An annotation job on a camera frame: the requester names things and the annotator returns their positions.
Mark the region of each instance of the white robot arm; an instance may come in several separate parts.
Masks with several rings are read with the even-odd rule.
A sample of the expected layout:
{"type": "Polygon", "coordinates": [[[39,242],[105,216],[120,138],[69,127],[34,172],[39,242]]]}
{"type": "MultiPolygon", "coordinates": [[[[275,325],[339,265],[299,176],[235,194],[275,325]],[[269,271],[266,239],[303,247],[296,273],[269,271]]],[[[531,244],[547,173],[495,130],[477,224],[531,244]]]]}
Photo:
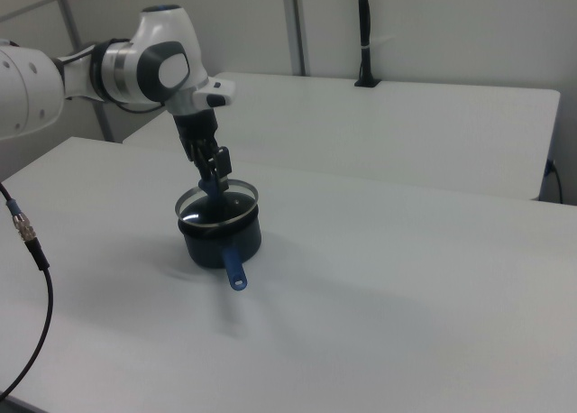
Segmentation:
{"type": "Polygon", "coordinates": [[[50,59],[0,43],[0,140],[56,121],[65,98],[117,104],[164,103],[173,115],[228,105],[234,83],[210,78],[197,36],[177,5],[146,8],[136,34],[50,59]]]}

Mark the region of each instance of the metal connector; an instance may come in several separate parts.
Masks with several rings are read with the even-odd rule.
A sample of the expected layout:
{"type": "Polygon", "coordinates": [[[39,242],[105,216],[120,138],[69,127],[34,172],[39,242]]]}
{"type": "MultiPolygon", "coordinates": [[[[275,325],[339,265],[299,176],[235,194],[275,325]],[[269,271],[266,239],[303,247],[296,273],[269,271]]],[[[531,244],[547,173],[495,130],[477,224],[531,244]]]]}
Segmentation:
{"type": "Polygon", "coordinates": [[[14,222],[14,227],[18,230],[18,234],[22,237],[22,240],[30,242],[36,238],[36,233],[34,232],[32,225],[30,225],[28,217],[26,217],[24,213],[12,216],[12,220],[14,222]]]}

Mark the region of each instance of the black cable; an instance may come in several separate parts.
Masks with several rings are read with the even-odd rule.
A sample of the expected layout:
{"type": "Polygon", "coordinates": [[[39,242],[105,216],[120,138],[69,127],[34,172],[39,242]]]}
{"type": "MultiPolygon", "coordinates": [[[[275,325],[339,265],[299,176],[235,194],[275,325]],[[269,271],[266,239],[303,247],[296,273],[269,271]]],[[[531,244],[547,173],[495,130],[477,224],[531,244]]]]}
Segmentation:
{"type": "Polygon", "coordinates": [[[42,333],[40,335],[40,339],[38,340],[38,344],[36,345],[36,349],[34,350],[34,353],[32,353],[32,356],[28,361],[28,363],[26,363],[26,366],[24,366],[22,372],[20,372],[20,375],[16,377],[16,380],[13,381],[13,383],[8,387],[8,389],[6,389],[2,394],[0,394],[0,403],[4,401],[8,395],[10,395],[10,392],[12,392],[14,388],[18,386],[20,381],[22,381],[24,376],[32,368],[32,365],[36,361],[36,358],[38,357],[38,354],[40,353],[40,350],[44,345],[46,335],[48,334],[50,321],[52,320],[52,309],[54,308],[54,291],[52,290],[52,279],[50,277],[48,269],[44,269],[42,272],[44,273],[44,278],[46,278],[46,288],[48,289],[48,311],[46,312],[46,320],[44,321],[44,328],[42,329],[42,333]]]}
{"type": "Polygon", "coordinates": [[[26,215],[22,212],[22,210],[18,207],[16,201],[10,196],[6,188],[2,183],[0,183],[0,191],[2,195],[6,198],[6,205],[10,209],[10,213],[14,219],[14,226],[18,230],[18,233],[24,240],[24,244],[28,251],[32,255],[38,269],[44,273],[44,278],[46,279],[46,289],[48,290],[48,310],[46,311],[46,320],[44,321],[44,328],[42,329],[42,333],[40,335],[40,339],[36,344],[36,348],[32,353],[32,356],[24,366],[23,370],[20,372],[16,380],[12,382],[12,384],[6,389],[4,392],[0,393],[0,403],[4,401],[8,395],[20,384],[22,379],[26,376],[28,371],[34,365],[34,362],[38,358],[40,354],[40,350],[44,345],[44,341],[46,340],[46,335],[48,334],[48,329],[50,328],[50,321],[52,320],[52,310],[54,308],[54,291],[52,289],[52,279],[50,277],[50,272],[48,268],[50,264],[46,260],[46,256],[42,251],[42,247],[38,238],[36,237],[36,233],[34,232],[32,226],[30,225],[30,221],[26,217],[26,215]]]}
{"type": "Polygon", "coordinates": [[[563,188],[561,186],[561,178],[559,177],[559,171],[557,170],[557,167],[555,167],[555,165],[552,165],[551,172],[554,172],[555,176],[557,177],[557,187],[559,188],[559,204],[562,204],[563,203],[563,188]]]}
{"type": "Polygon", "coordinates": [[[0,192],[2,193],[3,197],[6,198],[6,201],[10,201],[12,199],[2,183],[0,183],[0,192]]]}
{"type": "Polygon", "coordinates": [[[134,109],[129,109],[125,106],[122,106],[121,104],[117,104],[114,103],[116,106],[118,106],[120,109],[122,109],[123,111],[126,111],[127,113],[131,113],[131,114],[147,114],[147,113],[152,113],[154,111],[158,111],[159,109],[162,109],[164,107],[164,103],[160,103],[160,105],[155,106],[151,109],[145,109],[143,111],[138,111],[138,110],[134,110],[134,109]]]}

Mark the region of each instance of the black pot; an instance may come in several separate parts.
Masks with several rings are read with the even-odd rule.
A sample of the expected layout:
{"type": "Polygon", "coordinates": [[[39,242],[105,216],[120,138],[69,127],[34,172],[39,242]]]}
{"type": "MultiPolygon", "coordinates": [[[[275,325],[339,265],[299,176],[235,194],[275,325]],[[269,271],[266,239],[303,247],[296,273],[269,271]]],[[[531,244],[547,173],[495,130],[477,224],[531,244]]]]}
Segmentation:
{"type": "Polygon", "coordinates": [[[229,189],[219,197],[193,188],[179,198],[175,209],[190,258],[199,266],[226,268],[231,287],[240,291],[248,283],[243,262],[261,247],[259,194],[249,183],[228,183],[229,189]]]}

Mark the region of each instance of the cable connector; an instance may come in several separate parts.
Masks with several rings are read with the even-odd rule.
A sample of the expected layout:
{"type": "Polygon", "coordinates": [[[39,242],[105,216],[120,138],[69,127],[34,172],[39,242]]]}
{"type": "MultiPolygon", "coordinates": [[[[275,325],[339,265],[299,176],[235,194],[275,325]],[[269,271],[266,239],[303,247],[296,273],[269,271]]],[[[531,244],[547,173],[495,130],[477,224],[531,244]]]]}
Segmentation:
{"type": "Polygon", "coordinates": [[[16,204],[15,199],[9,199],[6,202],[8,209],[10,210],[10,214],[12,215],[12,221],[14,222],[14,227],[18,230],[18,234],[22,237],[22,240],[25,242],[30,242],[31,240],[36,238],[36,233],[30,225],[30,220],[28,217],[23,213],[23,211],[18,207],[16,204]]]}
{"type": "Polygon", "coordinates": [[[30,220],[24,213],[12,216],[12,221],[14,222],[14,227],[18,230],[18,234],[22,237],[25,242],[30,242],[36,238],[36,233],[34,228],[30,225],[30,220]]]}
{"type": "Polygon", "coordinates": [[[18,230],[18,234],[22,237],[22,240],[24,240],[24,244],[36,262],[38,269],[45,271],[50,267],[50,264],[48,263],[48,260],[46,260],[46,256],[44,255],[44,251],[36,237],[34,228],[30,225],[30,220],[18,207],[15,199],[9,199],[6,205],[10,209],[14,227],[18,230]]]}

